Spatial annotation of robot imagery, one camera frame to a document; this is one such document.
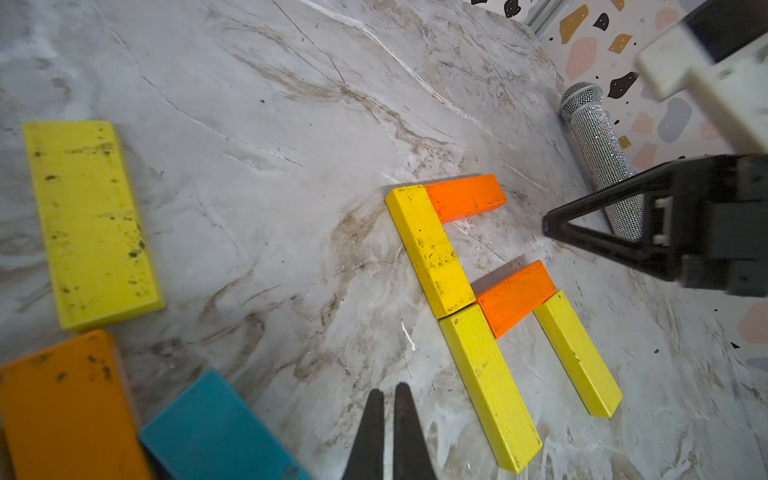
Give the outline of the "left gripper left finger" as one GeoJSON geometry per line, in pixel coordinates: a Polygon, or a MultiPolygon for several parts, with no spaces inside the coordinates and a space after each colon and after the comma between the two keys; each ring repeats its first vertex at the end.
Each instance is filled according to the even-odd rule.
{"type": "Polygon", "coordinates": [[[384,394],[369,392],[362,419],[342,476],[343,480],[384,478],[384,394]]]}

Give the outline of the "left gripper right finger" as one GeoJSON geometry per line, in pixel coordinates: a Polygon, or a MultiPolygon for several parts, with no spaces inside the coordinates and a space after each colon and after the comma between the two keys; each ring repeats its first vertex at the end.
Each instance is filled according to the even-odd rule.
{"type": "Polygon", "coordinates": [[[409,385],[397,385],[394,402],[393,478],[436,480],[409,385]]]}

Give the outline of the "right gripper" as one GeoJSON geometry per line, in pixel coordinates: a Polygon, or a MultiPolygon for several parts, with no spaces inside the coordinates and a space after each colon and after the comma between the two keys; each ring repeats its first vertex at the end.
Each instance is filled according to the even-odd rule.
{"type": "Polygon", "coordinates": [[[667,162],[551,210],[542,231],[685,288],[765,297],[767,157],[667,162]]]}

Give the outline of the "teal block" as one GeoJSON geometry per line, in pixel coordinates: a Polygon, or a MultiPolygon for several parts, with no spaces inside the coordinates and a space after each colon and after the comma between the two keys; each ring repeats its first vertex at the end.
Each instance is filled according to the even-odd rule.
{"type": "Polygon", "coordinates": [[[139,432],[175,479],[307,479],[224,377],[201,375],[139,432]]]}

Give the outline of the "orange block diagonal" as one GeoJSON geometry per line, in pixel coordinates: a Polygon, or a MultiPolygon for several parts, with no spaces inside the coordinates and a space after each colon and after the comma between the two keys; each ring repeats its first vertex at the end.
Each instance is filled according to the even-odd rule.
{"type": "Polygon", "coordinates": [[[500,339],[557,292],[543,262],[537,260],[476,295],[495,339],[500,339]]]}

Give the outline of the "orange block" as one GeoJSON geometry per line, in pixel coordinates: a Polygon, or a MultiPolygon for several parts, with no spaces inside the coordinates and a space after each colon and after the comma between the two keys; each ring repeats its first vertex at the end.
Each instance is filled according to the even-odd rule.
{"type": "Polygon", "coordinates": [[[485,214],[507,203],[494,175],[427,184],[425,190],[442,224],[485,214]]]}

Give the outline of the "yellow block top vertical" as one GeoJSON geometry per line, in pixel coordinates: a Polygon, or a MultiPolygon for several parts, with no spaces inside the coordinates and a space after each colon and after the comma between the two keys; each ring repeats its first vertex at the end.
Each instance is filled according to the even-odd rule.
{"type": "Polygon", "coordinates": [[[114,126],[28,122],[23,136],[60,326],[82,332],[163,309],[114,126]]]}

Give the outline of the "glitter filled clear tube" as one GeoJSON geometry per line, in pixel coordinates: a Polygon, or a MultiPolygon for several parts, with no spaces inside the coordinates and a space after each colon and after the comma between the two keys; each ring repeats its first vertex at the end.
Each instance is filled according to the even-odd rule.
{"type": "MultiPolygon", "coordinates": [[[[559,115],[570,127],[597,190],[633,176],[602,100],[603,91],[598,85],[582,81],[565,91],[559,108],[559,115]]],[[[604,211],[618,237],[634,241],[642,236],[640,195],[610,203],[604,211]]]]}

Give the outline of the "orange block vertical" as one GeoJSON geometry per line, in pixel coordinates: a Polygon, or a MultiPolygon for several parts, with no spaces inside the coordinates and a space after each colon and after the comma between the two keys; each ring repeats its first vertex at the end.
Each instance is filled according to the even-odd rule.
{"type": "Polygon", "coordinates": [[[1,367],[1,418],[19,479],[150,479],[112,335],[96,330],[1,367]]]}

